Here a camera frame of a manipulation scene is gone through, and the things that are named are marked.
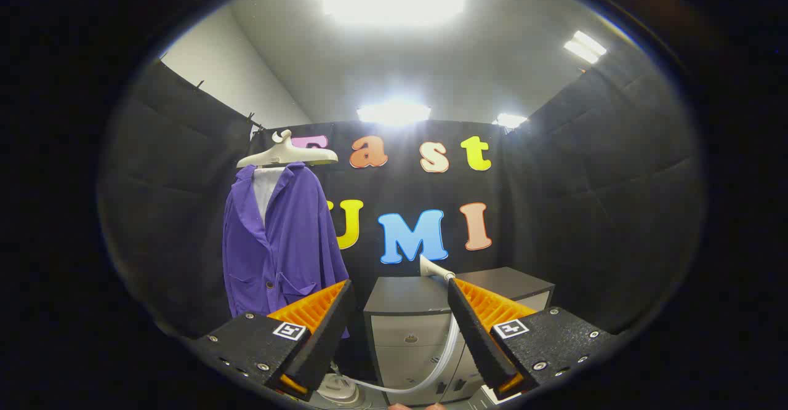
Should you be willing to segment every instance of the black curtain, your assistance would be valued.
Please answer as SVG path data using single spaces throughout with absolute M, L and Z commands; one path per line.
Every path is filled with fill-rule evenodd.
M 706 213 L 690 113 L 626 42 L 507 135 L 513 267 L 609 332 L 678 281 Z
M 113 113 L 97 186 L 104 235 L 127 289 L 170 334 L 230 318 L 222 213 L 250 130 L 159 60 Z

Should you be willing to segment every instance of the white wall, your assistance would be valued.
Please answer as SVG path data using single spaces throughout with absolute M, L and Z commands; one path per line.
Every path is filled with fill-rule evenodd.
M 193 26 L 161 59 L 200 90 L 267 129 L 311 124 L 241 31 L 229 6 Z

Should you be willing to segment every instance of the letter m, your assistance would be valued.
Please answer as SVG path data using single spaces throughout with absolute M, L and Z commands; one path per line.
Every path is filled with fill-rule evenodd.
M 402 261 L 402 256 L 397 253 L 397 244 L 400 245 L 402 253 L 408 257 L 409 261 L 416 258 L 419 246 L 423 244 L 422 255 L 426 259 L 436 261 L 448 257 L 448 251 L 443 248 L 441 239 L 441 219 L 443 211 L 427 210 L 422 211 L 416 227 L 411 231 L 397 213 L 383 214 L 377 221 L 383 225 L 383 239 L 385 241 L 385 253 L 380 257 L 383 264 L 398 264 Z

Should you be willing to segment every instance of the shirt collar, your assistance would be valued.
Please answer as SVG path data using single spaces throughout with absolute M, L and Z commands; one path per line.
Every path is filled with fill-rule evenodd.
M 284 171 L 282 174 L 289 174 L 289 178 L 292 178 L 292 171 L 293 169 L 301 169 L 304 168 L 306 164 L 304 163 L 289 163 L 286 167 L 284 167 Z M 254 176 L 254 169 L 256 166 L 245 166 L 244 168 L 240 169 L 239 172 L 236 174 L 237 180 L 251 180 L 252 176 Z
M 276 196 L 296 176 L 293 170 L 304 168 L 304 166 L 304 163 L 289 163 L 284 167 L 282 174 L 279 175 L 279 180 L 276 181 L 276 186 L 273 188 L 271 199 L 268 200 L 268 203 L 273 203 Z M 241 171 L 237 172 L 237 181 L 233 184 L 233 188 L 230 191 L 233 194 L 233 203 L 236 206 L 236 213 L 240 222 L 255 239 L 265 245 L 268 239 L 265 236 L 265 228 L 262 225 L 257 199 L 254 197 L 254 189 L 251 185 L 255 168 L 256 166 L 245 166 Z

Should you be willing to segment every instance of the purple jacket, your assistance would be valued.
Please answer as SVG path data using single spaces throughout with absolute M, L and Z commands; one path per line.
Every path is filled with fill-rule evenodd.
M 347 279 L 326 195 L 304 163 L 279 176 L 262 223 L 254 166 L 236 174 L 227 196 L 222 239 L 225 287 L 233 317 L 275 312 Z

